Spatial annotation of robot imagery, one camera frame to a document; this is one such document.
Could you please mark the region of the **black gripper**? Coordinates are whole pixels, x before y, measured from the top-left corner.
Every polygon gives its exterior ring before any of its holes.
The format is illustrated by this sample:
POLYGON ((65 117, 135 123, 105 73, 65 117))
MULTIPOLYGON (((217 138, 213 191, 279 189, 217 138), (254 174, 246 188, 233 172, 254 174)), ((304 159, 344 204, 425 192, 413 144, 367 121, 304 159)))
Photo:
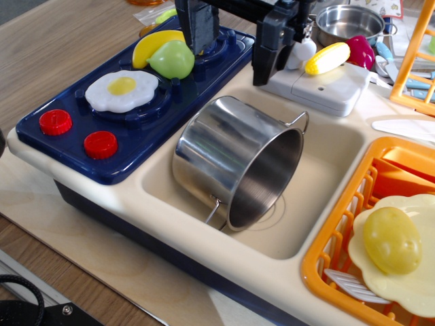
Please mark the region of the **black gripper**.
POLYGON ((194 55, 218 37, 219 9, 256 24, 252 56, 253 85, 265 86, 285 66, 295 42, 310 35, 312 1, 175 0, 179 25, 194 55))

